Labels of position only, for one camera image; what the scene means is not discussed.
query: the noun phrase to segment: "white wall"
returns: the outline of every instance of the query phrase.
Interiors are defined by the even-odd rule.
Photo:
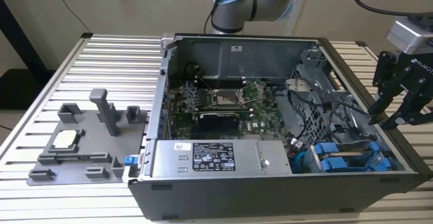
[[[66,0],[94,33],[202,33],[211,0]],[[86,31],[62,0],[6,0],[46,64],[55,68]],[[246,25],[248,34],[282,34],[285,22]]]
[[[92,32],[113,34],[202,32],[211,8],[211,0],[66,1]],[[433,0],[364,1],[378,8],[413,12],[431,10],[433,4]],[[43,61],[50,68],[56,68],[86,31],[84,27],[60,0],[6,2]],[[385,39],[393,19],[365,11],[353,0],[306,0],[294,35],[325,36],[330,40],[341,41],[364,40],[380,51],[393,48]],[[285,21],[250,22],[246,24],[245,33],[284,35],[285,25]],[[10,66],[16,67],[18,63],[11,62]]]
[[[378,9],[432,12],[433,0],[361,0]],[[320,36],[334,41],[365,41],[378,53],[396,49],[385,36],[395,16],[372,13],[354,0],[306,0],[294,35]]]

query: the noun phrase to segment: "power supply label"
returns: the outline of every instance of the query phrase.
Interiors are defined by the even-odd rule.
[[[194,143],[194,171],[235,171],[233,143]]]

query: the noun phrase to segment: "motherboard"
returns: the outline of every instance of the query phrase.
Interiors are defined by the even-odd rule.
[[[173,139],[282,140],[289,133],[265,79],[187,81],[170,89],[170,112]]]

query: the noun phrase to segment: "blue latch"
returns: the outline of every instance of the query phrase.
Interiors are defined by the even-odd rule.
[[[125,165],[131,167],[138,166],[138,156],[125,157]]]

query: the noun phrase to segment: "table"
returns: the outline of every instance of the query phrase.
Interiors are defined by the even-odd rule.
[[[376,93],[372,79],[377,57],[364,44],[332,42],[352,70]],[[0,220],[4,223],[150,223],[142,217],[127,185],[28,186],[26,179],[48,142],[66,102],[96,109],[92,88],[107,88],[118,109],[138,105],[151,111],[161,61],[161,37],[95,34],[82,38],[16,128],[0,146]],[[386,113],[403,102],[399,96]],[[400,126],[433,169],[433,126]],[[197,220],[197,223],[433,223],[433,181],[412,192],[393,194],[362,213]]]

